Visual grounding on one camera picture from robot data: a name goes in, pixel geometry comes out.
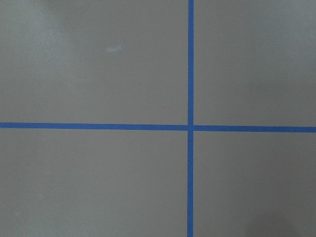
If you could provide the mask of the blue tape grid lines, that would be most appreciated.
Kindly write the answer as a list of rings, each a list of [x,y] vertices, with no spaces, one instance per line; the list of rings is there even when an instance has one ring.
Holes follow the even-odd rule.
[[[1,122],[8,129],[77,129],[77,130],[142,130],[185,131],[187,133],[187,236],[194,236],[194,134],[195,132],[265,132],[315,133],[314,126],[196,125],[195,92],[195,2],[188,1],[188,86],[187,124],[122,124],[122,123],[48,123]]]

